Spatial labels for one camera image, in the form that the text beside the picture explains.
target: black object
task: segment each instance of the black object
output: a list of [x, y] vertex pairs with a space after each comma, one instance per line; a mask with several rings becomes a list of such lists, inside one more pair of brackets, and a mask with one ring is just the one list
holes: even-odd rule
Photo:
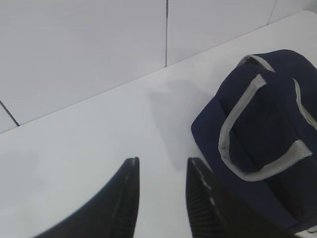
[[139, 158], [127, 159], [90, 201], [37, 238], [132, 238], [139, 191]]
[[187, 163], [186, 203], [194, 238], [295, 238], [259, 216], [199, 158]]

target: bag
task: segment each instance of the bag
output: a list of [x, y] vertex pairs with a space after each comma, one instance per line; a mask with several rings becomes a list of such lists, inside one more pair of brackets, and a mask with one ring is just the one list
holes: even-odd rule
[[316, 102], [317, 70], [302, 55], [248, 55], [192, 124], [213, 172], [286, 229], [317, 224]]

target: wall tile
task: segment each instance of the wall tile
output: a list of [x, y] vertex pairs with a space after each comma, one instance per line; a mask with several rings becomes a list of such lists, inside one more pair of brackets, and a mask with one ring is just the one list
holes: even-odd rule
[[169, 0], [167, 64], [268, 24], [275, 0]]
[[165, 0], [2, 0], [1, 99], [23, 124], [156, 71], [165, 25]]

